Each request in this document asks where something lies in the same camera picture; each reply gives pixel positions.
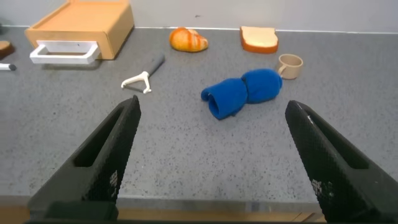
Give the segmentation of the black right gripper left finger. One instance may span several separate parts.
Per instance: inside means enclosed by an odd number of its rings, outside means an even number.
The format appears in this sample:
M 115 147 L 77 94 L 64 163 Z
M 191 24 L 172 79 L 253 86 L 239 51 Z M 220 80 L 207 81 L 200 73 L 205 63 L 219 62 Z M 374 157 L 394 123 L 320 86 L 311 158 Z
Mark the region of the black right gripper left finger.
M 115 220 L 140 118 L 136 96 L 120 102 L 31 197 L 30 212 L 57 222 Z

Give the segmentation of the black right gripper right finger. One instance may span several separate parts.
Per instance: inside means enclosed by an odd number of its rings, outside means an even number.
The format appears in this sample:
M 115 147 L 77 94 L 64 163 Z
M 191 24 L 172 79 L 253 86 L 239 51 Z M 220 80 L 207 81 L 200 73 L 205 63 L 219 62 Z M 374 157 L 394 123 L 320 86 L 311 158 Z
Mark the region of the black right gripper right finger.
M 397 222 L 397 181 L 309 106 L 291 100 L 290 133 L 328 223 Z

